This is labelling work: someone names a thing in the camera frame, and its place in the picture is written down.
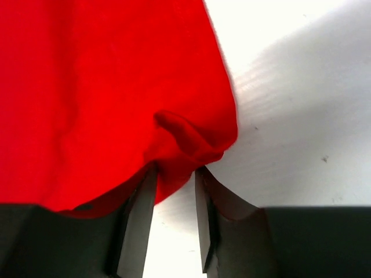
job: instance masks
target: white surface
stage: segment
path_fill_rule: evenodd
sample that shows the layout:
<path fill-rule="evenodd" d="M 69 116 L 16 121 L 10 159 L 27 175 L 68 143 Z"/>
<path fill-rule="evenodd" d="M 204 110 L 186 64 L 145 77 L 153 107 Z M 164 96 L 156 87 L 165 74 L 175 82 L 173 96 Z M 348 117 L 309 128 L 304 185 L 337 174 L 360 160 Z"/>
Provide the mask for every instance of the white surface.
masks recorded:
<path fill-rule="evenodd" d="M 258 206 L 371 204 L 371 1 L 206 4 L 240 131 L 212 173 Z M 193 181 L 156 206 L 144 277 L 205 277 Z"/>

